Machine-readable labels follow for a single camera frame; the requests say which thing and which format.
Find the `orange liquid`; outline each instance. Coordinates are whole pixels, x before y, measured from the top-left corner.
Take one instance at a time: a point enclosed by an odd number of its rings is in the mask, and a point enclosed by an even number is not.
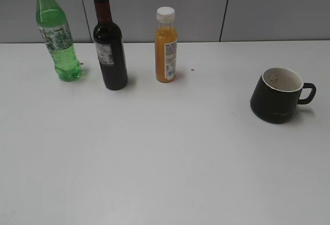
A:
[[[155,38],[156,54],[156,77],[160,82],[172,82],[174,78],[167,79],[165,76],[164,44],[177,40],[177,32],[174,28],[159,28]]]

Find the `green plastic bottle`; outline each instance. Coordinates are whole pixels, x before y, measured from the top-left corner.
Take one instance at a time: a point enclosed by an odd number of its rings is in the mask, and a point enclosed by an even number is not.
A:
[[[60,79],[78,79],[81,67],[74,50],[67,17],[55,0],[37,0],[37,24]]]

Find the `white bottle cap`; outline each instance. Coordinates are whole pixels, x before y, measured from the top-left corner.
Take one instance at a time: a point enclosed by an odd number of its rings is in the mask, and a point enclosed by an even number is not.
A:
[[[171,7],[160,7],[156,18],[161,23],[172,23],[175,19],[175,10]]]

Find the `mug rim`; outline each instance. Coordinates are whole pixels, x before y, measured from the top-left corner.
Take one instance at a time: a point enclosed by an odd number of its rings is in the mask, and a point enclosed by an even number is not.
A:
[[[282,70],[287,70],[287,71],[290,71],[290,72],[296,74],[296,75],[299,77],[300,82],[301,82],[300,87],[299,87],[298,89],[296,89],[296,90],[290,90],[290,91],[279,90],[279,89],[276,89],[276,88],[274,88],[274,87],[271,87],[271,86],[265,81],[265,79],[263,78],[263,76],[264,76],[264,74],[266,73],[266,71],[269,71],[269,70],[271,70],[271,69],[282,69]],[[270,87],[271,89],[276,90],[276,91],[279,91],[279,92],[293,93],[293,92],[297,92],[297,91],[301,90],[301,89],[303,88],[303,86],[304,86],[303,78],[302,78],[297,72],[295,72],[295,71],[293,71],[293,70],[291,70],[291,69],[289,69],[289,68],[285,68],[285,67],[272,67],[272,68],[268,68],[267,70],[265,70],[265,71],[262,73],[261,77],[262,77],[262,81],[264,82],[264,84],[266,84],[266,85],[267,85],[268,87]]]

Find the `mug handle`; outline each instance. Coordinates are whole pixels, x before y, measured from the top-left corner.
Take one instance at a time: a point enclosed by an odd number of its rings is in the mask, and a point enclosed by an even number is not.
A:
[[[303,89],[311,89],[311,91],[310,91],[309,96],[306,99],[298,100],[298,105],[309,104],[313,100],[313,98],[316,94],[316,87],[312,83],[308,83],[308,82],[304,83]]]

